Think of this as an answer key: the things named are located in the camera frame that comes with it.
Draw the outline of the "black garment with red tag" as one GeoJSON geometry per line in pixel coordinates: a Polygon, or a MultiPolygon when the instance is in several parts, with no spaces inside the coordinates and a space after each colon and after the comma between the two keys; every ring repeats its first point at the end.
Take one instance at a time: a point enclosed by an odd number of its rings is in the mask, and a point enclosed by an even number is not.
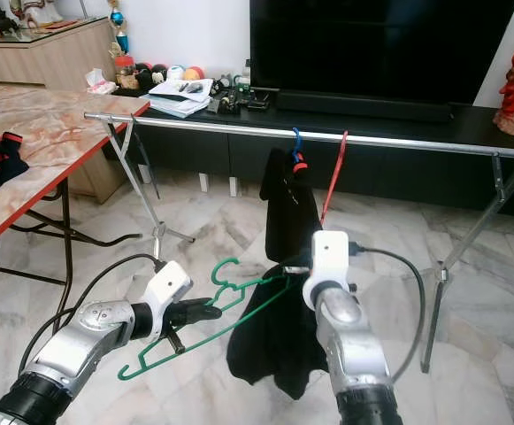
{"type": "Polygon", "coordinates": [[[265,255],[278,263],[309,250],[313,232],[322,228],[316,195],[309,185],[309,163],[300,173],[293,173],[292,166],[290,153],[274,147],[259,190],[261,201],[267,202],[265,255]]]}

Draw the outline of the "thin black hanger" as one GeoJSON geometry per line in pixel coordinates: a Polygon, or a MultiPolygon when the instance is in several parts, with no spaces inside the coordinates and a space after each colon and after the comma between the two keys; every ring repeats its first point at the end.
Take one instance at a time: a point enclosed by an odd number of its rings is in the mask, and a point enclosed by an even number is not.
{"type": "Polygon", "coordinates": [[[141,138],[135,131],[132,131],[133,141],[135,145],[138,146],[138,151],[140,152],[140,158],[142,159],[142,165],[140,166],[140,175],[141,179],[144,183],[150,183],[154,193],[156,195],[156,199],[160,201],[161,193],[158,187],[158,181],[155,176],[154,166],[152,166],[149,153],[146,150],[146,145],[141,142],[141,138]]]}

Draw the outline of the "black low TV console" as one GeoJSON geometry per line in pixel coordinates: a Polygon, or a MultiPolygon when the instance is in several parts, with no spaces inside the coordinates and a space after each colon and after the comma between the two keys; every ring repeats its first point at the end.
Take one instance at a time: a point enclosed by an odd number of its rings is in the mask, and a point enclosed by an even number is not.
{"type": "MultiPolygon", "coordinates": [[[[511,147],[514,136],[494,124],[495,109],[456,106],[446,124],[337,116],[308,111],[243,110],[237,114],[199,111],[189,120],[207,124],[398,139],[511,147]]],[[[166,169],[228,175],[241,181],[261,182],[265,163],[273,149],[292,150],[292,137],[229,135],[136,124],[127,159],[132,166],[153,165],[166,169]]],[[[423,152],[391,147],[349,145],[336,189],[424,204],[483,210],[494,199],[494,163],[487,155],[423,152]]]]}

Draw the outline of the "black flat screen television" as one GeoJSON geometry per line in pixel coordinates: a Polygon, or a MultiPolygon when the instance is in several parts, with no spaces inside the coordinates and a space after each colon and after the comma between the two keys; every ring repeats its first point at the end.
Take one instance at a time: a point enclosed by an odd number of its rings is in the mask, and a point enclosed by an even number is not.
{"type": "Polygon", "coordinates": [[[514,0],[251,0],[260,88],[471,103],[514,0]]]}

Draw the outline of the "pink tissue box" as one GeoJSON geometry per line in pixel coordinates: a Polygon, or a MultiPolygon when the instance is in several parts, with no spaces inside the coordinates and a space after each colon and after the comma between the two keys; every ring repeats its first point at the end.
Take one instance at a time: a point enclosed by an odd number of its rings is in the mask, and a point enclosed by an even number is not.
{"type": "Polygon", "coordinates": [[[100,68],[91,69],[91,72],[84,74],[84,81],[88,84],[87,92],[99,96],[107,96],[119,88],[116,82],[108,81],[104,77],[103,69],[100,68]]]}

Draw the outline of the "marble folding table red edge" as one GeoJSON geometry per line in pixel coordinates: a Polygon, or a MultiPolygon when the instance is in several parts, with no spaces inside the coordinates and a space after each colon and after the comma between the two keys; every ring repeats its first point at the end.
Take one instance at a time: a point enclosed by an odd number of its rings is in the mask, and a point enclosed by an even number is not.
{"type": "Polygon", "coordinates": [[[5,272],[61,286],[59,311],[73,305],[73,244],[118,244],[73,229],[67,178],[91,158],[102,157],[105,145],[115,147],[118,159],[126,158],[127,147],[116,137],[131,136],[133,121],[148,109],[138,97],[0,86],[0,133],[21,137],[19,157],[29,166],[0,187],[0,237],[7,230],[61,237],[65,267],[61,280],[10,268],[5,272]]]}

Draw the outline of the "black shirt yellow-green logo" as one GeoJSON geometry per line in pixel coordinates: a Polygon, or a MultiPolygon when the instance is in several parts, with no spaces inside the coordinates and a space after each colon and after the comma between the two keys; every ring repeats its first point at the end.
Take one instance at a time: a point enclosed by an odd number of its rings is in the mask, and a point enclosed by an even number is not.
{"type": "Polygon", "coordinates": [[[308,276],[282,271],[277,264],[249,295],[242,320],[227,343],[229,372],[249,384],[271,377],[293,400],[301,399],[313,371],[328,371],[316,338],[316,313],[306,306],[302,287],[308,276]]]}

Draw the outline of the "steel clothes rack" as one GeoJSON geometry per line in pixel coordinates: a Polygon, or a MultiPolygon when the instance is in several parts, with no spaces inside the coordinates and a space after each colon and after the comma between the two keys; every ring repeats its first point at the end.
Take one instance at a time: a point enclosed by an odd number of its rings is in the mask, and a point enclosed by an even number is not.
{"type": "MultiPolygon", "coordinates": [[[[157,111],[150,111],[142,117],[133,121],[133,129],[136,124],[158,128],[176,128],[191,131],[212,131],[212,133],[224,133],[229,135],[264,136],[264,137],[292,137],[295,141],[293,130],[279,130],[269,127],[252,127],[243,125],[207,124],[207,122],[191,121],[189,118],[177,119],[165,116],[157,111]]],[[[342,133],[331,134],[321,131],[302,131],[303,150],[313,159],[314,171],[313,181],[316,187],[325,188],[328,186],[331,173],[334,169],[334,154],[337,152],[342,133]]],[[[122,142],[127,149],[132,144],[131,136],[124,136],[122,142]]],[[[498,213],[514,215],[514,149],[511,147],[490,147],[467,144],[450,144],[422,141],[422,139],[398,139],[382,136],[350,136],[347,138],[347,145],[359,145],[370,147],[391,147],[391,149],[409,149],[423,152],[449,152],[472,155],[482,155],[491,158],[494,163],[494,199],[487,204],[474,226],[467,231],[460,239],[460,243],[452,247],[447,258],[439,259],[435,263],[433,274],[438,280],[438,286],[432,295],[433,305],[426,313],[429,321],[424,327],[424,351],[421,356],[421,369],[427,371],[431,365],[433,352],[432,336],[439,327],[441,305],[444,297],[444,290],[448,287],[451,278],[451,271],[454,264],[460,260],[480,232],[486,230],[488,223],[498,213]]]]}

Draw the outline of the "green plastic hanger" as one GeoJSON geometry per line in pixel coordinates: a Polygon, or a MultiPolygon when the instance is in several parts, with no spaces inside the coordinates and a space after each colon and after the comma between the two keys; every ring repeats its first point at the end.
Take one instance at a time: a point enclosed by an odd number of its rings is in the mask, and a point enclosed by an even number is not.
{"type": "Polygon", "coordinates": [[[239,266],[240,260],[238,258],[227,258],[221,260],[216,266],[213,267],[211,271],[211,283],[213,286],[216,286],[216,291],[213,292],[213,299],[215,299],[215,305],[217,301],[220,299],[221,295],[224,294],[225,291],[232,291],[236,292],[237,297],[231,303],[228,303],[225,306],[218,306],[220,308],[221,312],[227,312],[228,309],[231,309],[232,307],[236,306],[237,304],[241,303],[241,301],[246,300],[246,295],[248,295],[249,288],[256,288],[259,289],[264,286],[276,286],[276,283],[278,281],[282,281],[282,284],[280,286],[280,291],[276,292],[273,296],[265,300],[263,304],[257,305],[257,307],[254,307],[251,312],[244,314],[241,316],[239,320],[236,322],[227,325],[227,327],[222,328],[220,331],[213,333],[211,336],[205,337],[203,340],[199,341],[199,343],[195,343],[192,345],[185,345],[185,352],[184,353],[175,353],[173,352],[172,355],[169,355],[167,357],[163,357],[157,361],[154,361],[154,363],[147,363],[147,355],[149,352],[152,351],[156,347],[157,344],[159,344],[159,340],[155,341],[155,343],[148,344],[146,348],[143,348],[142,351],[139,351],[138,356],[136,356],[136,359],[138,359],[138,365],[139,369],[138,371],[130,372],[131,365],[124,365],[119,371],[118,371],[118,379],[120,381],[130,381],[132,379],[135,379],[135,377],[138,377],[141,374],[144,374],[146,372],[151,371],[151,369],[154,369],[156,367],[159,367],[161,365],[164,365],[168,363],[168,361],[175,360],[175,358],[178,358],[180,356],[185,355],[185,353],[196,351],[197,348],[203,347],[203,345],[206,345],[208,343],[212,343],[212,341],[215,341],[219,339],[221,336],[227,335],[227,333],[233,331],[234,328],[239,327],[239,325],[249,322],[249,320],[252,319],[253,316],[256,316],[259,314],[262,309],[265,309],[271,304],[274,300],[280,298],[282,295],[285,295],[285,292],[288,291],[288,275],[285,275],[284,273],[275,274],[272,276],[272,278],[261,278],[256,279],[252,281],[246,281],[245,283],[235,284],[235,283],[229,283],[228,280],[223,280],[218,278],[218,271],[221,267],[225,266],[226,264],[234,264],[234,266],[239,266]]]}

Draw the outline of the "red plastic hanger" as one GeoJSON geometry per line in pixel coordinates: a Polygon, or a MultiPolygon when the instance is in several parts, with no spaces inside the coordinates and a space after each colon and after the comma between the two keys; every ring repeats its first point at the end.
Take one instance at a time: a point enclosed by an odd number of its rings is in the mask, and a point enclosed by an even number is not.
{"type": "Polygon", "coordinates": [[[336,162],[334,162],[334,169],[331,173],[328,187],[326,187],[324,204],[322,204],[320,216],[318,217],[318,221],[320,221],[321,224],[326,223],[326,216],[328,215],[331,198],[333,198],[334,191],[336,190],[339,174],[341,174],[341,168],[344,166],[344,159],[347,150],[347,138],[349,138],[349,131],[344,130],[344,133],[342,133],[341,141],[339,142],[339,150],[336,157],[336,162]]]}

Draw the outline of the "stack of white papers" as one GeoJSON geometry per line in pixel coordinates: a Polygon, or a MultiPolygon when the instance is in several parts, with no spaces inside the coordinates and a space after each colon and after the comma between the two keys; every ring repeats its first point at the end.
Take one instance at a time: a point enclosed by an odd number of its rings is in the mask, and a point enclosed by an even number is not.
{"type": "Polygon", "coordinates": [[[142,98],[152,109],[184,119],[209,105],[212,83],[213,80],[168,80],[160,82],[142,98]]]}

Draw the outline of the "blue plastic hanger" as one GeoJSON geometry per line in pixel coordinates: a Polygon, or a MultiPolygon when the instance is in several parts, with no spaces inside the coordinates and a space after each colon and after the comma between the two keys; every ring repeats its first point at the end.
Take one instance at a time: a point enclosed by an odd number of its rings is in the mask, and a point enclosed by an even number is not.
{"type": "Polygon", "coordinates": [[[292,128],[292,130],[295,134],[295,144],[293,149],[290,151],[290,157],[293,159],[292,170],[293,173],[300,173],[301,170],[308,167],[308,163],[306,163],[302,154],[303,138],[301,137],[301,130],[296,127],[292,128]]]}

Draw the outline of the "blue and gold trophy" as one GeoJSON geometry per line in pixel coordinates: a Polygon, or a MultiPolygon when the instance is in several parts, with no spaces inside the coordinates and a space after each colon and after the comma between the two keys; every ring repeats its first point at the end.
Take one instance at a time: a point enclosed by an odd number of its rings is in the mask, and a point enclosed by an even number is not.
{"type": "Polygon", "coordinates": [[[130,40],[126,33],[126,16],[119,10],[120,0],[106,0],[107,4],[111,6],[110,15],[108,20],[112,25],[112,31],[114,31],[116,44],[120,48],[120,52],[127,54],[130,52],[130,40]]]}

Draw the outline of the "light wooden sideboard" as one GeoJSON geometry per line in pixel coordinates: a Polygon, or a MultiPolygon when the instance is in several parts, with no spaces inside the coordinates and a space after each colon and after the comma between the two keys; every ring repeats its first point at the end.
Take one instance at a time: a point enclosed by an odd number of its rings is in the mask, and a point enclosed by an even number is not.
{"type": "Polygon", "coordinates": [[[87,73],[114,76],[107,18],[90,18],[55,33],[19,31],[0,36],[0,84],[27,84],[55,90],[87,90],[87,73]]]}

